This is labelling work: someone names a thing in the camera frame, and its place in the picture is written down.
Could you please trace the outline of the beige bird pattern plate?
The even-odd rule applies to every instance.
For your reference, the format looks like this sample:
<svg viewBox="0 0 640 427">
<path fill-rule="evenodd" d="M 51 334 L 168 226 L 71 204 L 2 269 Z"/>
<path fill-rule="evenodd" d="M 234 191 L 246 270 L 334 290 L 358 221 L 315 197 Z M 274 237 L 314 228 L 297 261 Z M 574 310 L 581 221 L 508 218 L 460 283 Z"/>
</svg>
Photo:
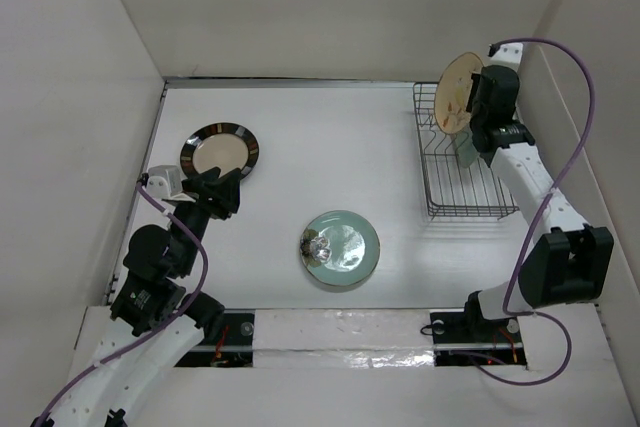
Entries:
<svg viewBox="0 0 640 427">
<path fill-rule="evenodd" d="M 467 111 L 472 75 L 484 67 L 482 59 L 473 52 L 466 52 L 454 59 L 443 71 L 434 97 L 434 116 L 440 130 L 449 135 L 457 134 L 470 122 Z"/>
</svg>

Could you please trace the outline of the teal rectangular divided plate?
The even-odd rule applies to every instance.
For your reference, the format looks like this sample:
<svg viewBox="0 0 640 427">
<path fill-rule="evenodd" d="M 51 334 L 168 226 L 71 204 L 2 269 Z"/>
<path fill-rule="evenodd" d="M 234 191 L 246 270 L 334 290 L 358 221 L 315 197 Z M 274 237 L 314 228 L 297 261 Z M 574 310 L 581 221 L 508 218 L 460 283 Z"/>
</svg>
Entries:
<svg viewBox="0 0 640 427">
<path fill-rule="evenodd" d="M 470 168 L 479 156 L 473 145 L 472 132 L 465 128 L 455 136 L 456 155 L 462 168 Z"/>
</svg>

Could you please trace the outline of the teal round flower plate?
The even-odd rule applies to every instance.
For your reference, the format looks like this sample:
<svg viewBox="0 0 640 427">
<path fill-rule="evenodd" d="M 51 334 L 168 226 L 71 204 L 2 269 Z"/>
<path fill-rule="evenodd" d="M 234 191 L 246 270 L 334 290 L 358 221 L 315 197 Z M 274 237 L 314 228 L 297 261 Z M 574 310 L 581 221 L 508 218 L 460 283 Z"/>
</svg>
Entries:
<svg viewBox="0 0 640 427">
<path fill-rule="evenodd" d="M 319 283 L 339 289 L 357 286 L 375 271 L 380 240 L 373 225 L 348 210 L 325 212 L 303 230 L 299 254 L 306 271 Z"/>
</svg>

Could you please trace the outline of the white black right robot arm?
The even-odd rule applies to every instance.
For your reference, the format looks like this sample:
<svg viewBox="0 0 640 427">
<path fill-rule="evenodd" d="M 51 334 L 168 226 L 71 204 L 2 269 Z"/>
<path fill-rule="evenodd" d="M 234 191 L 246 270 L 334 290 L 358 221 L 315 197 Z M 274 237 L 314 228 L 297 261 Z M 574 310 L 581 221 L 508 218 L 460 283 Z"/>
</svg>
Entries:
<svg viewBox="0 0 640 427">
<path fill-rule="evenodd" d="M 537 150 L 515 144 L 483 174 L 516 202 L 514 220 L 429 220 L 411 91 L 406 86 L 231 91 L 259 160 L 239 215 L 211 232 L 211 281 L 234 307 L 481 305 L 462 328 L 484 340 L 507 311 L 528 311 L 511 282 L 529 242 L 586 220 L 558 191 Z"/>
</svg>

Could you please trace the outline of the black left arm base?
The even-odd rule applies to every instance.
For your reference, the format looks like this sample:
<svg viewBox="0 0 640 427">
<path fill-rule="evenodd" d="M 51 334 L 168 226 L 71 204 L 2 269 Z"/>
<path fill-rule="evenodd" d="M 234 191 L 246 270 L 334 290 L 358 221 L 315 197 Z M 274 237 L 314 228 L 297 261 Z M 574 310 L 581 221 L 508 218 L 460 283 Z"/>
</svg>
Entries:
<svg viewBox="0 0 640 427">
<path fill-rule="evenodd" d="M 176 364 L 182 368 L 244 368 L 253 366 L 255 312 L 229 310 L 215 337 L 192 348 Z"/>
</svg>

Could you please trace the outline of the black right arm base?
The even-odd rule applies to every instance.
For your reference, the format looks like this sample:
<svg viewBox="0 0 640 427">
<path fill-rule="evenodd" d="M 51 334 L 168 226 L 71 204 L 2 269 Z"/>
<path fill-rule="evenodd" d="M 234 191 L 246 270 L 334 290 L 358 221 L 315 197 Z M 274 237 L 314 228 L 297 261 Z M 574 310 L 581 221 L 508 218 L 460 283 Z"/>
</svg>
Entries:
<svg viewBox="0 0 640 427">
<path fill-rule="evenodd" d="M 515 318 L 470 327 L 462 311 L 435 311 L 420 333 L 432 339 L 437 367 L 527 365 Z"/>
</svg>

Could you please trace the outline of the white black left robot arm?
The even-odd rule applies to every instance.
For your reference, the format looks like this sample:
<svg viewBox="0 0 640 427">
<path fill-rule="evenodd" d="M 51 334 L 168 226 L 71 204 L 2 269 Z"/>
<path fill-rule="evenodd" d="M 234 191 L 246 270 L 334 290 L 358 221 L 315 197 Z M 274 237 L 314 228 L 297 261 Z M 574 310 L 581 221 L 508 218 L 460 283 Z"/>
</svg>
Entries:
<svg viewBox="0 0 640 427">
<path fill-rule="evenodd" d="M 132 234 L 127 276 L 96 350 L 34 425 L 129 426 L 187 352 L 220 337 L 225 308 L 202 290 L 209 267 L 202 240 L 210 220 L 238 211 L 241 179 L 240 169 L 218 167 L 182 179 L 176 166 L 138 179 L 138 194 L 169 224 Z"/>
</svg>

